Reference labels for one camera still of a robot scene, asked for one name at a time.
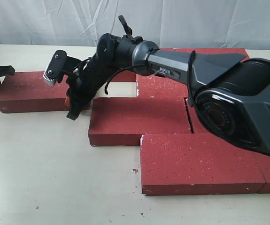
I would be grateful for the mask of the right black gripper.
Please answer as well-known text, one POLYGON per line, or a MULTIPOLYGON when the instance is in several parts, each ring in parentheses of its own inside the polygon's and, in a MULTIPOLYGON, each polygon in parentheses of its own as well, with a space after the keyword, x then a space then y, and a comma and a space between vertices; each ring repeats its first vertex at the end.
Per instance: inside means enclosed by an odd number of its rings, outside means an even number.
POLYGON ((95 97, 97 91, 111 76, 111 62, 101 60, 94 55, 78 63, 76 72, 68 76, 66 92, 69 111, 66 117, 76 120, 83 110, 88 109, 88 105, 95 97))

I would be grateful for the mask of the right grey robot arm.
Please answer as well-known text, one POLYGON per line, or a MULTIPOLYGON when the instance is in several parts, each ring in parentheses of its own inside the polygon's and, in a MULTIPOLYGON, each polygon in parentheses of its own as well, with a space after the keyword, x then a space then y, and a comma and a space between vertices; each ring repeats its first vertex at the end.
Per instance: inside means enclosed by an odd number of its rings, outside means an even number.
POLYGON ((129 70, 186 85, 190 106, 209 132, 270 157, 270 60, 160 50, 156 43, 134 37, 122 15, 119 21, 125 34, 102 35, 96 53, 77 63, 67 79, 69 119, 77 119, 100 88, 129 70))

